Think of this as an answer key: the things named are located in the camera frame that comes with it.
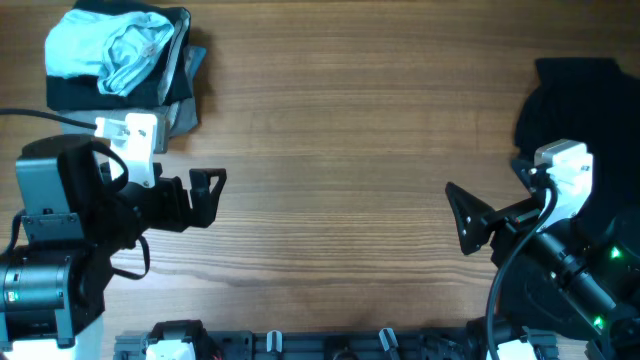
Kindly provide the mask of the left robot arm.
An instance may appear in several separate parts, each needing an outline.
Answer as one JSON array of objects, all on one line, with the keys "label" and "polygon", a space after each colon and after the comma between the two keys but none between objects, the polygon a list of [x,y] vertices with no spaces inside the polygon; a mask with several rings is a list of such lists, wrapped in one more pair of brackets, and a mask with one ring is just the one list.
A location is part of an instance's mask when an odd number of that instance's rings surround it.
[{"label": "left robot arm", "polygon": [[46,342],[79,358],[80,335],[95,333],[113,276],[112,256],[140,246],[149,229],[181,233],[216,218],[225,169],[192,169],[191,188],[159,177],[149,187],[130,179],[125,162],[90,135],[68,134],[26,145],[16,162],[24,207],[1,254],[1,351]]}]

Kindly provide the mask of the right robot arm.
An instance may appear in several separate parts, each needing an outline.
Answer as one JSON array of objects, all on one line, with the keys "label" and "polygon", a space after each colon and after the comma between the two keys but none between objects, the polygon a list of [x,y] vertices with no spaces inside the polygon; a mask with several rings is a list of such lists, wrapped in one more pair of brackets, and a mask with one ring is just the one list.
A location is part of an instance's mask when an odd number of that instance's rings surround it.
[{"label": "right robot arm", "polygon": [[507,328],[522,327],[583,340],[590,359],[638,358],[638,212],[619,214],[591,239],[557,182],[531,186],[530,198],[501,210],[454,183],[445,188],[462,252],[493,249],[485,351],[501,358]]}]

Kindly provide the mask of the light blue t-shirt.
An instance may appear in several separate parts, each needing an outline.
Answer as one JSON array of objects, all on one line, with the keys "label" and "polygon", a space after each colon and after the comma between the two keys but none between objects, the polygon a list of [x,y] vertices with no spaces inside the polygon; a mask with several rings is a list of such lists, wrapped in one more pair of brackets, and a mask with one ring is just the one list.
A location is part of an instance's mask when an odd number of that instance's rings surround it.
[{"label": "light blue t-shirt", "polygon": [[45,40],[46,74],[94,76],[100,94],[126,97],[155,68],[174,31],[169,19],[155,12],[71,10]]}]

